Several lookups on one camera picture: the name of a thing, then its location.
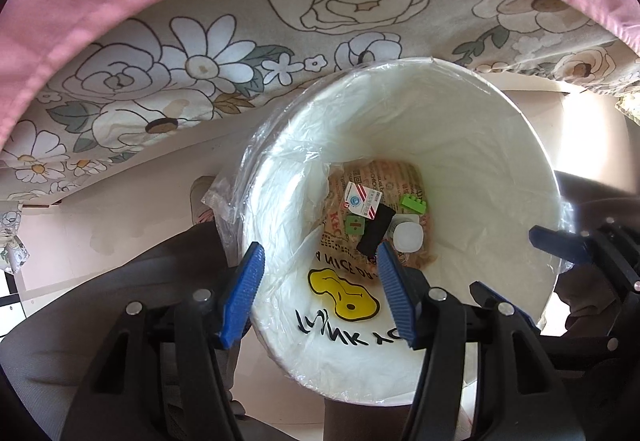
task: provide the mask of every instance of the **white plastic bottle cap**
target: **white plastic bottle cap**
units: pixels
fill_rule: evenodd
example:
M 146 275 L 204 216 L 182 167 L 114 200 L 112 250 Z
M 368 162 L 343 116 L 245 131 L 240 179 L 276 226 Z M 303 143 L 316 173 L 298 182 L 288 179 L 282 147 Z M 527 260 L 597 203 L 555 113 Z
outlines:
M 401 253 L 413 253 L 422 247 L 424 230 L 417 223 L 400 223 L 394 230 L 394 247 Z

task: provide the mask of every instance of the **green block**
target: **green block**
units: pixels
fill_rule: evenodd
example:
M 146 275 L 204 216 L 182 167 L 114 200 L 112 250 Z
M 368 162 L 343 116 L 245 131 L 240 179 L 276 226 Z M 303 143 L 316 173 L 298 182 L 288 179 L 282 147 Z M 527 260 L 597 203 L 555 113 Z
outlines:
M 349 235 L 364 235 L 364 217 L 347 215 L 344 220 L 344 231 Z
M 400 205 L 420 215 L 427 211 L 427 201 L 422 201 L 422 199 L 418 199 L 416 196 L 410 194 L 404 194 L 402 196 Z

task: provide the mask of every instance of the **daisy pattern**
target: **daisy pattern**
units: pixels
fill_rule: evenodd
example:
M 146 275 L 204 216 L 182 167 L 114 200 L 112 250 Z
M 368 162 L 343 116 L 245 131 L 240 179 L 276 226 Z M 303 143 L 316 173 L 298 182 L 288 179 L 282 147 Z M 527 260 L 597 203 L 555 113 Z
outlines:
M 320 72 L 326 67 L 326 59 L 324 55 L 313 56 L 305 59 L 305 71 Z
M 7 166 L 21 168 L 36 163 L 50 163 L 69 159 L 60 138 L 43 130 L 36 131 L 33 121 L 20 121 L 0 152 L 0 160 Z
M 161 62 L 171 73 L 167 89 L 194 88 L 206 96 L 212 96 L 216 89 L 232 94 L 236 91 L 234 84 L 250 82 L 254 77 L 254 70 L 240 60 L 254 50 L 255 42 L 230 44 L 236 31 L 232 15 L 218 18 L 207 30 L 184 17 L 172 19 L 170 26 L 182 49 L 162 47 Z
M 0 152 L 0 160 L 15 168 L 15 176 L 25 183 L 46 183 L 62 179 L 62 161 L 69 159 L 60 138 L 43 130 L 36 131 L 32 121 L 19 122 Z
M 301 62 L 291 63 L 291 56 L 287 53 L 280 54 L 277 62 L 273 60 L 265 60 L 261 63 L 263 69 L 269 71 L 264 77 L 264 83 L 270 84 L 277 76 L 280 85 L 291 85 L 293 79 L 291 78 L 292 72 L 302 71 L 305 65 Z
M 107 165 L 94 159 L 80 159 L 78 161 L 67 161 L 66 169 L 72 170 L 74 176 L 80 177 L 85 174 L 96 175 L 107 170 Z

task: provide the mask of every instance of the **white trash can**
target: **white trash can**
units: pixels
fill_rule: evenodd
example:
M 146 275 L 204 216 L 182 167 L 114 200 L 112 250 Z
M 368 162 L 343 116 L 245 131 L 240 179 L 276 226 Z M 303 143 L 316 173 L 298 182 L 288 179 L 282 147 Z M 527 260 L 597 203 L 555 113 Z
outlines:
M 262 126 L 234 175 L 214 182 L 206 201 L 230 261 L 252 241 L 266 252 L 252 323 L 271 357 L 328 398 L 405 405 L 424 352 L 398 337 L 378 280 L 353 267 L 343 273 L 318 249 L 328 166 L 361 158 L 420 170 L 437 256 L 423 270 L 432 286 L 472 303 L 468 286 L 479 280 L 534 320 L 559 261 L 534 249 L 528 231 L 557 228 L 562 203 L 540 140 L 519 109 L 480 76 L 433 58 L 320 80 Z M 334 300 L 310 288 L 310 273 L 322 269 L 377 300 L 375 316 L 341 319 Z

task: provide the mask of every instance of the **card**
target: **card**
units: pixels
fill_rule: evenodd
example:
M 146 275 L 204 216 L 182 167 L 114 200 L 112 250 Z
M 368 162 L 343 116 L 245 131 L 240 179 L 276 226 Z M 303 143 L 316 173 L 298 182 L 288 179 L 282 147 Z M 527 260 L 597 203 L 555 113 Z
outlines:
M 361 215 L 365 218 L 376 218 L 378 205 L 382 200 L 382 192 L 373 188 L 356 185 L 349 181 L 344 191 L 344 207 L 352 214 Z

